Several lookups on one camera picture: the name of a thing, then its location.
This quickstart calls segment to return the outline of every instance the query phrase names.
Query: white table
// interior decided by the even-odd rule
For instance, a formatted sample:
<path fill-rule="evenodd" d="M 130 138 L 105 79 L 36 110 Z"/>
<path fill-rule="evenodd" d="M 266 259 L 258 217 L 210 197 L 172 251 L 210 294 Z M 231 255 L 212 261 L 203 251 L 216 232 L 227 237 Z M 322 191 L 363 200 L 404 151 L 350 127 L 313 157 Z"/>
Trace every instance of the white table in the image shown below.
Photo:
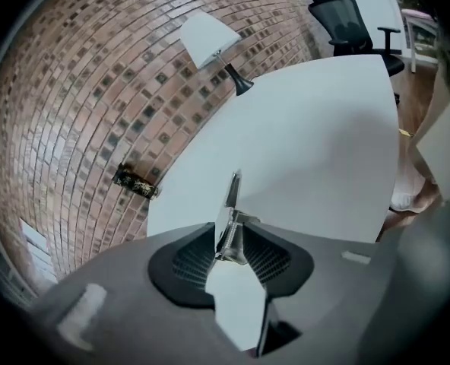
<path fill-rule="evenodd" d="M 182 152 L 151 202 L 147 235 L 215 221 L 240 169 L 237 207 L 263 223 L 375 242 L 397 166 L 398 116 L 380 56 L 283 68 L 230 99 Z"/>

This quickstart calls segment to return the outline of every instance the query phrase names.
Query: brick wall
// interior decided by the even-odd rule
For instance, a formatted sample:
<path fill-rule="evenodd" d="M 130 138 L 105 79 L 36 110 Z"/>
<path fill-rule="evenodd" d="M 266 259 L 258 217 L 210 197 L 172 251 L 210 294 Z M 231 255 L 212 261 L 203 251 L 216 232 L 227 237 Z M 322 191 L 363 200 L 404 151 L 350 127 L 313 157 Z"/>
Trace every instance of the brick wall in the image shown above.
<path fill-rule="evenodd" d="M 247 78 L 329 53 L 310 0 L 46 0 L 0 68 L 0 235 L 30 276 L 22 218 L 59 277 L 146 236 L 148 203 L 111 183 L 125 161 L 158 183 L 226 98 L 218 62 L 179 41 L 205 11 L 242 35 L 224 53 Z"/>

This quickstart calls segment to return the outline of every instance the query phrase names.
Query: shoe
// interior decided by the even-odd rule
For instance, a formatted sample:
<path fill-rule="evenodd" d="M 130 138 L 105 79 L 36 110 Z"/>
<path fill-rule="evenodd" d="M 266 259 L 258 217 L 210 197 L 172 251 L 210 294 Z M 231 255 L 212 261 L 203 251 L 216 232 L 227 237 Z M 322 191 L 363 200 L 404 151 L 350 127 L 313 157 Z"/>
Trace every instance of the shoe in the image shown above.
<path fill-rule="evenodd" d="M 416 196 L 408 195 L 407 193 L 395 193 L 391 198 L 391 210 L 396 212 L 411 211 L 419 214 L 424 211 L 429 204 L 422 207 L 414 207 Z"/>

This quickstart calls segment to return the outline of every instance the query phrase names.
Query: chair armrest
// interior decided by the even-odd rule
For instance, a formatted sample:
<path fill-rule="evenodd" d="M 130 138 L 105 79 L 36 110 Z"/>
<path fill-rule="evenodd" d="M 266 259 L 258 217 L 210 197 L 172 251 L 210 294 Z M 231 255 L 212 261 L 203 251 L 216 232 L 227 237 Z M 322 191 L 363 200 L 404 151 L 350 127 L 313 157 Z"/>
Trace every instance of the chair armrest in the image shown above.
<path fill-rule="evenodd" d="M 328 43 L 330 43 L 333 46 L 346 46 L 346 45 L 349 45 L 347 40 L 329 40 Z"/>
<path fill-rule="evenodd" d="M 385 53 L 391 54 L 391 33 L 400 33 L 401 30 L 392 27 L 377 27 L 377 30 L 385 33 Z"/>
<path fill-rule="evenodd" d="M 389 33 L 400 33 L 401 30 L 398 28 L 392 28 L 392 27 L 377 27 L 377 30 L 389 32 Z"/>

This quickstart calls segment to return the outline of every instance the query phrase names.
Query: white wall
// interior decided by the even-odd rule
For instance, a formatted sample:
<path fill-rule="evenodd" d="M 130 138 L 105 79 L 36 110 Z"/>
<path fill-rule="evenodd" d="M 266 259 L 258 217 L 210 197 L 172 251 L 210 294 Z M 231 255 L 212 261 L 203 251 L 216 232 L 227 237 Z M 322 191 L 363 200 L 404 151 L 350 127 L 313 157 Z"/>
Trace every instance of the white wall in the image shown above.
<path fill-rule="evenodd" d="M 401 51 L 407 48 L 401 11 L 396 0 L 356 0 L 363 21 L 374 43 L 374 48 L 385 47 L 385 35 L 377 27 L 393 27 L 401 33 L 391 34 L 391 48 Z"/>

